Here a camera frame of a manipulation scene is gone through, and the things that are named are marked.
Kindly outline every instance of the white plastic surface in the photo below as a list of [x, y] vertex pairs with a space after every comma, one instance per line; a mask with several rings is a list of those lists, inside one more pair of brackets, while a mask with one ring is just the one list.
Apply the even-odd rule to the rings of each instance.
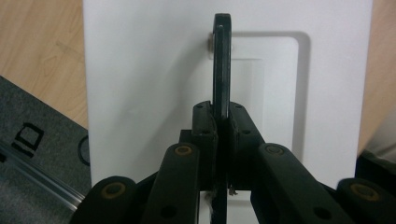
[[158, 170], [211, 100], [214, 15], [233, 22], [232, 100], [319, 181], [354, 175], [372, 1], [84, 0], [92, 183]]

